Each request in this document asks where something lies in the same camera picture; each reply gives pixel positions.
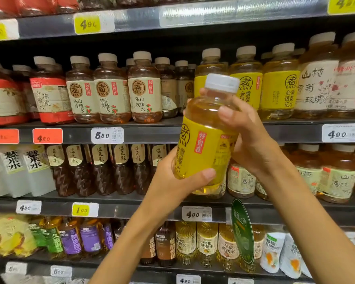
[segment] clear plastic bottle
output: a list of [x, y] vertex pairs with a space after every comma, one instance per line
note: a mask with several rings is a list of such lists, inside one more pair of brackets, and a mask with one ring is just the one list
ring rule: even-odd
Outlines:
[[111, 147], [115, 189], [120, 195], [131, 193], [135, 189], [135, 182], [130, 147], [126, 144], [112, 145]]
[[255, 46], [245, 46], [237, 49], [237, 60], [229, 68], [229, 74], [240, 80], [237, 97], [259, 108], [260, 91], [262, 90], [262, 64], [254, 59]]
[[250, 198], [255, 193], [256, 178], [231, 160], [227, 169], [227, 191], [236, 198]]
[[29, 117], [24, 99], [15, 82], [2, 69], [0, 64], [0, 126], [25, 123]]
[[293, 114], [300, 76], [298, 60], [292, 56], [293, 50], [294, 43], [274, 46], [274, 57], [263, 66], [259, 108], [262, 120], [284, 120]]
[[317, 193], [322, 176], [319, 148], [320, 145], [316, 143], [300, 143], [298, 150], [290, 155], [291, 162], [296, 166], [313, 195]]
[[66, 72], [66, 84], [74, 119], [78, 123], [99, 123], [99, 99], [89, 59], [71, 56], [70, 61], [72, 70]]
[[66, 80], [56, 71], [53, 58], [36, 56], [37, 71], [30, 78], [41, 121], [45, 124], [74, 122]]
[[116, 0], [78, 0], [82, 11], [99, 11], [114, 9]]
[[26, 164], [17, 145], [0, 146], [0, 158], [5, 167], [5, 182], [12, 197], [30, 193], [30, 184]]
[[327, 202], [347, 203], [355, 185], [355, 145], [332, 144], [320, 154], [322, 176], [317, 196]]
[[41, 196], [54, 191], [55, 183], [52, 177], [49, 160], [43, 145], [20, 146], [20, 151], [28, 169], [27, 177], [33, 196]]
[[217, 191], [226, 174], [238, 133], [223, 125], [217, 111], [220, 106], [237, 110], [232, 96], [238, 91], [238, 86], [237, 78], [209, 74], [205, 83], [207, 94], [195, 97], [185, 109], [176, 152], [175, 177], [189, 177], [209, 167], [217, 172], [215, 179], [194, 194], [207, 195]]
[[79, 220], [76, 217], [63, 217], [58, 226], [59, 236], [67, 258], [79, 260], [84, 257], [83, 244], [79, 231]]
[[176, 90], [177, 90], [177, 107], [179, 113], [183, 115], [183, 110], [187, 106], [187, 100], [194, 98], [194, 73], [193, 76], [188, 70], [188, 61], [176, 61]]
[[30, 75], [32, 73], [32, 68], [25, 65], [13, 65], [13, 80], [19, 87], [19, 91], [23, 98], [26, 100], [26, 111], [29, 114], [31, 120], [38, 120], [39, 113], [37, 109], [36, 100], [34, 99], [34, 94], [32, 86], [30, 85]]
[[355, 117], [355, 32], [343, 38], [336, 57], [339, 64], [326, 117]]
[[70, 196], [77, 192], [74, 175], [70, 170], [68, 159], [65, 155], [65, 148], [63, 148], [62, 145], [46, 146], [46, 153], [52, 169], [52, 176], [55, 181], [58, 195], [61, 197]]
[[176, 256], [183, 265], [191, 265], [197, 257], [196, 222], [176, 221]]
[[133, 57], [135, 65], [128, 71], [133, 119], [138, 123], [156, 123], [163, 116], [161, 75], [151, 65], [149, 52], [134, 52]]
[[220, 223], [218, 234], [217, 261], [222, 263], [226, 272], [231, 272], [240, 262], [233, 228], [231, 225]]
[[194, 71], [194, 97], [200, 96], [200, 89], [205, 86], [209, 73], [227, 75], [227, 65], [220, 62], [221, 50], [210, 48], [203, 50], [203, 63]]
[[329, 104], [338, 60], [334, 56], [338, 45], [333, 44], [335, 32], [314, 35], [309, 40], [309, 51], [299, 58], [300, 79], [293, 117], [319, 119]]
[[159, 57], [155, 59], [155, 67], [161, 75], [162, 90], [162, 111], [163, 118], [169, 119], [178, 114], [177, 93], [176, 93], [176, 74], [170, 68], [170, 59]]
[[218, 223], [198, 222], [197, 223], [197, 248], [199, 250], [199, 261], [205, 268], [212, 267], [216, 259], [218, 245]]
[[128, 76], [117, 66], [114, 54], [99, 54], [100, 66], [95, 70], [100, 119], [104, 123], [127, 123], [131, 119]]

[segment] brown bottle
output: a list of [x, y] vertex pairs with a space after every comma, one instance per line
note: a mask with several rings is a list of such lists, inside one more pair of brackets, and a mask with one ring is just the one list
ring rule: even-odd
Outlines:
[[109, 157], [108, 145], [89, 145], [89, 150], [93, 162], [92, 168], [97, 193], [100, 195], [113, 193], [116, 190], [116, 187], [112, 175], [112, 163]]
[[129, 145], [112, 145], [115, 189], [120, 195], [134, 191], [134, 175]]
[[141, 260], [139, 263], [142, 265], [151, 265], [155, 263], [156, 260], [156, 252], [155, 252], [155, 239], [154, 236], [145, 242], [145, 246], [143, 248]]
[[327, 202], [346, 203], [355, 185], [355, 145], [332, 144], [320, 154], [322, 176], [317, 196]]
[[169, 58], [156, 58], [155, 67], [161, 74], [163, 118], [169, 119], [178, 114], [178, 107], [176, 105], [176, 75], [175, 72], [170, 69]]
[[99, 54], [100, 66], [93, 73], [104, 123], [127, 123], [131, 119], [128, 76], [117, 66], [114, 54]]
[[96, 186], [93, 181], [89, 149], [85, 149], [83, 145], [68, 145], [65, 150], [78, 195], [89, 196], [94, 194]]
[[179, 108], [179, 113], [183, 114], [183, 110], [187, 105], [187, 100], [194, 97], [194, 69], [196, 65], [193, 64], [193, 73], [189, 71], [188, 61], [176, 61], [176, 102]]
[[66, 80], [58, 73], [55, 60], [35, 56], [34, 63], [37, 71], [32, 74], [30, 84], [41, 121], [44, 124], [74, 122]]
[[156, 254], [159, 266], [175, 264], [175, 222], [166, 221], [155, 233]]
[[59, 196], [69, 196], [76, 193], [74, 176], [65, 157], [62, 145], [47, 145], [46, 153], [52, 168], [52, 176]]
[[99, 100], [93, 81], [93, 71], [87, 57], [71, 56], [72, 70], [66, 72], [68, 96], [78, 123], [99, 123]]
[[131, 145], [135, 190], [138, 194], [145, 195], [152, 180], [150, 163], [144, 144]]
[[151, 178], [154, 177], [156, 166], [170, 152], [170, 145], [147, 145], [149, 162], [151, 164]]
[[161, 120], [161, 75], [151, 65], [151, 54], [133, 54], [135, 66], [129, 68], [128, 85], [133, 119], [137, 123], [156, 123]]

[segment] price tag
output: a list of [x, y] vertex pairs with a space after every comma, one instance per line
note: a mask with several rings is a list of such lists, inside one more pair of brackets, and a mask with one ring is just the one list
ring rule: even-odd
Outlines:
[[63, 143], [63, 129], [61, 128], [33, 128], [33, 143], [61, 144]]
[[71, 278], [72, 277], [72, 267], [71, 266], [52, 265], [50, 267], [50, 276]]
[[28, 263], [10, 261], [7, 262], [7, 265], [5, 266], [5, 273], [26, 275], [27, 269]]
[[355, 142], [355, 123], [322, 125], [322, 142]]
[[110, 33], [115, 31], [113, 11], [85, 12], [74, 14], [77, 35]]
[[123, 128], [92, 128], [91, 129], [92, 143], [124, 143]]
[[327, 13], [329, 15], [355, 14], [355, 0], [329, 0]]
[[227, 284], [254, 284], [254, 280], [229, 277], [227, 279]]
[[199, 275], [176, 274], [176, 284], [201, 284]]
[[0, 144], [20, 143], [20, 131], [17, 128], [0, 128]]
[[72, 216], [97, 217], [99, 215], [99, 204], [90, 202], [74, 202], [71, 210]]
[[40, 200], [17, 200], [16, 213], [18, 214], [41, 214], [42, 201]]
[[211, 222], [213, 213], [211, 207], [183, 206], [182, 216], [184, 221]]

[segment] beige bottle cap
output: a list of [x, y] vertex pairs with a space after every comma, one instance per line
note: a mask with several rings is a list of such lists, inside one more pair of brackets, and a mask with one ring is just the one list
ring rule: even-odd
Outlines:
[[145, 51], [138, 51], [133, 53], [134, 60], [149, 60], [151, 61], [151, 54]]
[[315, 43], [328, 42], [328, 41], [334, 42], [334, 40], [335, 40], [335, 32], [320, 33], [310, 38], [309, 47]]
[[355, 145], [343, 145], [341, 143], [333, 143], [331, 147], [334, 150], [343, 151], [343, 152], [354, 152], [355, 150]]
[[71, 56], [70, 57], [71, 64], [86, 64], [90, 65], [89, 59], [83, 56]]
[[127, 66], [134, 66], [135, 65], [134, 59], [133, 58], [126, 59], [126, 65]]
[[188, 66], [188, 61], [176, 61], [175, 66]]
[[32, 68], [25, 65], [12, 65], [14, 71], [31, 71]]
[[208, 74], [205, 81], [205, 88], [221, 90], [228, 93], [236, 93], [239, 87], [239, 79], [220, 74]]
[[221, 50], [219, 48], [209, 48], [203, 50], [203, 58], [206, 57], [221, 57]]
[[272, 52], [264, 52], [261, 56], [260, 56], [260, 59], [263, 60], [263, 59], [270, 59], [272, 58], [273, 55], [272, 55]]
[[293, 51], [294, 51], [294, 43], [279, 44], [272, 48], [273, 54], [278, 54], [280, 52], [293, 52]]
[[318, 151], [320, 149], [320, 145], [316, 143], [300, 143], [298, 145], [298, 149], [305, 151]]
[[101, 54], [99, 54], [99, 62], [102, 61], [117, 62], [117, 56], [108, 52], [102, 52]]
[[254, 55], [256, 54], [256, 47], [255, 46], [244, 46], [244, 47], [239, 47], [237, 49], [237, 53], [235, 56], [241, 56], [241, 55]]
[[155, 64], [159, 65], [159, 64], [170, 64], [170, 59], [169, 58], [165, 58], [165, 57], [159, 57], [159, 58], [155, 58]]
[[50, 57], [43, 57], [43, 56], [35, 56], [34, 58], [34, 63], [36, 65], [42, 64], [42, 65], [53, 65], [55, 66], [55, 60]]

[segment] beverage bottle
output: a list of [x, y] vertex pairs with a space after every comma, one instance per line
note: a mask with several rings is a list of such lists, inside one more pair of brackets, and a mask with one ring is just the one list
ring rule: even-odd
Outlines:
[[161, 75], [151, 65], [151, 54], [139, 51], [133, 54], [135, 65], [129, 68], [128, 85], [133, 119], [137, 123], [156, 123], [161, 120]]
[[237, 78], [209, 74], [205, 83], [207, 93], [195, 97], [185, 109], [175, 158], [175, 177], [183, 179], [209, 167], [217, 173], [215, 179], [194, 194], [217, 191], [226, 174], [238, 133], [224, 126], [217, 111], [220, 106], [237, 110], [232, 97], [238, 87]]
[[152, 236], [148, 241], [145, 242], [143, 252], [141, 255], [141, 260], [139, 261], [142, 265], [151, 265], [156, 261], [156, 251], [155, 251], [155, 239]]
[[12, 197], [31, 192], [28, 171], [17, 145], [0, 145], [0, 158], [5, 167], [5, 182]]
[[115, 190], [124, 195], [134, 191], [133, 166], [130, 159], [130, 147], [126, 144], [112, 145]]
[[70, 61], [72, 70], [66, 72], [66, 84], [74, 119], [78, 123], [99, 123], [99, 100], [89, 59], [71, 56]]
[[152, 180], [149, 157], [145, 144], [132, 144], [131, 154], [135, 178], [135, 190], [138, 194], [145, 195]]
[[126, 73], [128, 73], [131, 67], [135, 66], [135, 61], [133, 58], [126, 59]]
[[158, 162], [161, 161], [170, 152], [169, 145], [147, 145], [149, 162], [151, 164], [151, 178], [156, 172]]
[[250, 198], [254, 195], [255, 185], [256, 177], [231, 160], [227, 169], [227, 191], [236, 198]]
[[[289, 157], [289, 153], [284, 148], [284, 145], [285, 145], [285, 143], [279, 143], [279, 147], [282, 150], [282, 152], [284, 153], [284, 155]], [[260, 184], [260, 182], [258, 180], [256, 180], [255, 188], [256, 188], [255, 194], [257, 196], [259, 196], [261, 199], [270, 201], [270, 198], [268, 197], [267, 192], [264, 190], [263, 186]]]
[[161, 75], [162, 111], [163, 118], [169, 119], [178, 114], [176, 74], [170, 68], [170, 59], [159, 57], [155, 59], [155, 67]]
[[335, 32], [312, 36], [309, 50], [299, 58], [301, 73], [293, 117], [319, 119], [326, 113], [338, 66], [334, 39]]
[[112, 232], [112, 224], [107, 218], [100, 220], [102, 223], [102, 237], [104, 238], [104, 250], [109, 251], [113, 248], [114, 238]]
[[40, 223], [45, 221], [45, 217], [42, 215], [32, 216], [29, 219], [29, 229], [32, 232], [35, 243], [37, 247], [40, 249], [44, 249], [47, 247], [46, 239], [42, 234]]
[[217, 261], [222, 263], [226, 272], [231, 272], [235, 264], [240, 262], [233, 228], [231, 225], [220, 223], [218, 234]]
[[63, 250], [62, 240], [58, 232], [58, 227], [62, 222], [61, 216], [45, 216], [39, 223], [41, 232], [45, 237], [47, 250], [52, 259], [64, 258], [66, 254]]
[[245, 46], [237, 49], [237, 60], [229, 68], [229, 74], [240, 80], [237, 97], [259, 108], [260, 91], [262, 89], [262, 69], [260, 61], [254, 59], [255, 46]]
[[44, 145], [23, 145], [20, 151], [28, 169], [33, 196], [41, 196], [56, 189]]
[[176, 102], [179, 113], [183, 115], [183, 110], [187, 105], [187, 100], [194, 97], [194, 76], [188, 70], [188, 61], [175, 62], [176, 74]]
[[259, 115], [262, 120], [284, 120], [293, 114], [296, 103], [298, 60], [292, 56], [294, 43], [273, 47], [273, 58], [263, 66], [262, 97]]
[[101, 230], [102, 225], [97, 218], [85, 218], [80, 225], [80, 236], [83, 247], [90, 257], [99, 254], [103, 248], [100, 238]]
[[310, 191], [316, 195], [322, 176], [322, 162], [318, 144], [300, 143], [298, 150], [290, 155], [291, 162], [305, 180]]
[[155, 246], [159, 266], [169, 267], [175, 264], [175, 223], [173, 221], [166, 221], [156, 231]]
[[22, 94], [2, 68], [0, 64], [0, 126], [25, 123], [29, 117]]
[[194, 71], [194, 97], [200, 96], [209, 73], [227, 75], [227, 65], [220, 62], [221, 50], [210, 48], [203, 50], [203, 63]]
[[218, 223], [198, 222], [197, 223], [197, 248], [199, 250], [199, 261], [205, 268], [212, 267], [216, 258], [218, 245]]
[[63, 221], [58, 226], [58, 231], [67, 258], [76, 260], [83, 258], [79, 220], [76, 217], [63, 217]]
[[355, 32], [343, 38], [342, 47], [335, 53], [339, 59], [335, 82], [330, 93], [326, 117], [355, 116]]
[[97, 190], [93, 179], [91, 154], [87, 146], [69, 145], [66, 147], [68, 164], [74, 177], [77, 194], [89, 196]]
[[74, 122], [64, 77], [57, 71], [53, 58], [36, 56], [37, 70], [30, 78], [41, 121], [45, 124]]
[[19, 88], [23, 98], [26, 100], [26, 111], [28, 112], [29, 118], [31, 120], [38, 120], [39, 113], [37, 104], [34, 99], [32, 86], [30, 85], [30, 75], [32, 73], [32, 69], [31, 67], [25, 65], [13, 65], [12, 68], [13, 80]]
[[62, 145], [47, 145], [45, 147], [58, 195], [63, 197], [75, 194], [77, 190], [74, 176]]
[[128, 76], [117, 66], [114, 54], [99, 54], [100, 66], [93, 73], [104, 123], [127, 123], [131, 119]]
[[108, 145], [89, 145], [91, 158], [93, 160], [93, 176], [97, 193], [108, 195], [115, 191], [112, 163], [109, 157]]
[[349, 201], [355, 185], [355, 145], [332, 144], [322, 152], [322, 176], [317, 196], [332, 203]]
[[183, 265], [190, 265], [197, 257], [196, 222], [176, 221], [176, 257]]

